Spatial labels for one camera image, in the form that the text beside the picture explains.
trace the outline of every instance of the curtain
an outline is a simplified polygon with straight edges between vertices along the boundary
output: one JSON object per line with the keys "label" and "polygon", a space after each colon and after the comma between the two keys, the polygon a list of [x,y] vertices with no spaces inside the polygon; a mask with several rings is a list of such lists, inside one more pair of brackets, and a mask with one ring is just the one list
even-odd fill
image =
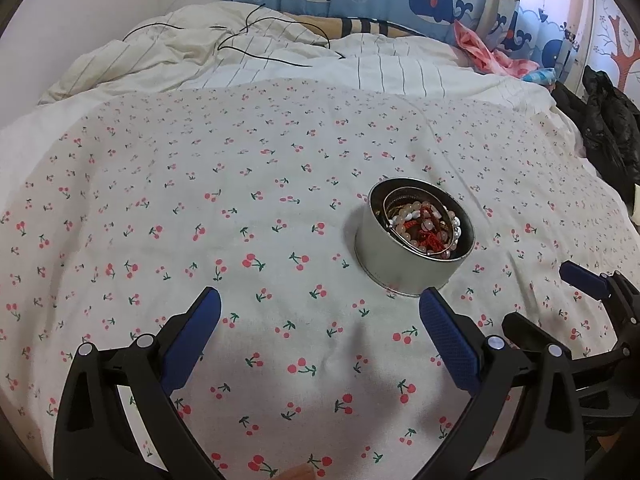
{"label": "curtain", "polygon": [[590,33],[590,1],[499,0],[486,43],[511,58],[531,59],[545,68],[555,68],[560,80],[565,80],[580,41]]}

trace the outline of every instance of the wall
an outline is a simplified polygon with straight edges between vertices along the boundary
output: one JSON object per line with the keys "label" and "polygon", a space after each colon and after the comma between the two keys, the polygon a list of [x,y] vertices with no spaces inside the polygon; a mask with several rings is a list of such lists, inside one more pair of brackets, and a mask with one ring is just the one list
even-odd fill
{"label": "wall", "polygon": [[27,113],[81,54],[137,23],[216,0],[24,0],[0,37],[0,128]]}
{"label": "wall", "polygon": [[596,0],[588,64],[640,107],[640,43],[613,0]]}

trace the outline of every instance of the bed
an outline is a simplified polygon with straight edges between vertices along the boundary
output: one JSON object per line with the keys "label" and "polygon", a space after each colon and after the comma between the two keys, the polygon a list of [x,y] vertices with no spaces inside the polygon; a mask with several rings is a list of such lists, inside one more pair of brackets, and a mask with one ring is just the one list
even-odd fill
{"label": "bed", "polygon": [[[250,13],[283,21],[240,34]],[[472,218],[476,246],[441,290],[457,312],[491,334],[516,310],[579,356],[613,345],[602,306],[558,266],[637,283],[638,233],[545,88],[481,76],[428,38],[329,45],[247,4],[153,22],[184,30],[144,27],[82,56],[0,132],[0,407],[43,466],[78,345],[126,346],[214,286],[223,319],[172,401],[226,478],[301,462],[319,477],[415,474],[468,396],[417,300],[354,256],[367,193],[392,176],[441,186]],[[218,50],[225,38],[238,50]]]}

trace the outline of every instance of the metal container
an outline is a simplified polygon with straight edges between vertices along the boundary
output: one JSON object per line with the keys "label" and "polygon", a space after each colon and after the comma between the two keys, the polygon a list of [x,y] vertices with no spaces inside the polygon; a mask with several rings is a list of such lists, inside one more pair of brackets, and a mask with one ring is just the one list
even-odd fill
{"label": "metal container", "polygon": [[[381,211],[386,197],[401,187],[430,193],[460,219],[462,234],[450,259],[420,253],[389,232]],[[356,232],[355,253],[362,268],[377,284],[404,296],[420,296],[429,286],[444,286],[475,243],[476,235],[469,216],[450,194],[414,178],[389,178],[376,184],[369,192],[369,203],[364,208],[362,222]]]}

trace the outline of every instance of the screw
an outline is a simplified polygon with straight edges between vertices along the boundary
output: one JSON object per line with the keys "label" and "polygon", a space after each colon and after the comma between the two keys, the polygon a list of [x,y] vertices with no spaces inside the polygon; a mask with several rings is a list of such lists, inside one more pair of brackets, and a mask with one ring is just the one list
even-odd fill
{"label": "screw", "polygon": [[553,357],[560,357],[562,355],[562,349],[558,345],[549,345],[548,350]]}
{"label": "screw", "polygon": [[500,336],[492,335],[486,340],[486,342],[494,350],[502,350],[504,348],[504,339]]}
{"label": "screw", "polygon": [[78,347],[78,353],[80,355],[89,355],[91,353],[91,350],[93,349],[94,349],[94,346],[91,343],[82,343]]}
{"label": "screw", "polygon": [[148,348],[154,343],[154,337],[151,334],[143,334],[136,339],[136,345],[140,348]]}

